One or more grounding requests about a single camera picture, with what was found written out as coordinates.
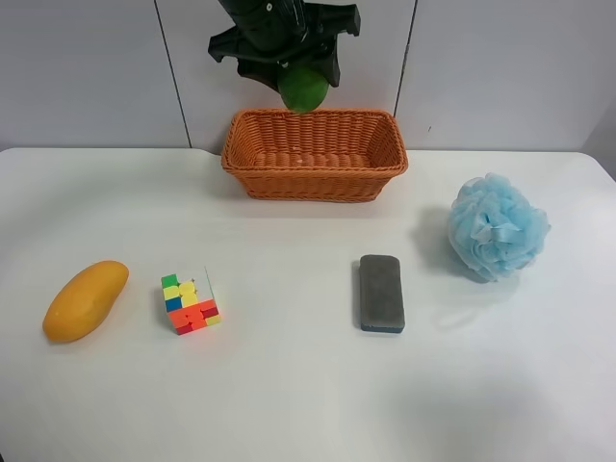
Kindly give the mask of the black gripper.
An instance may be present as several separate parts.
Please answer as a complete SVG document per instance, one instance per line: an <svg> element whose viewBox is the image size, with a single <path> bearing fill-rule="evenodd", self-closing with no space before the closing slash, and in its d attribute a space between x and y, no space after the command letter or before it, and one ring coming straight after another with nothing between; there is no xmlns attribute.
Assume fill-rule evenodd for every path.
<svg viewBox="0 0 616 462"><path fill-rule="evenodd" d="M210 38L208 53L216 61L238 59L237 72L246 79L278 90L280 61L302 54L339 34L360 34L356 5L326 5L305 1L222 1L234 26ZM332 88L340 85L338 50L316 54L312 68Z"/></svg>

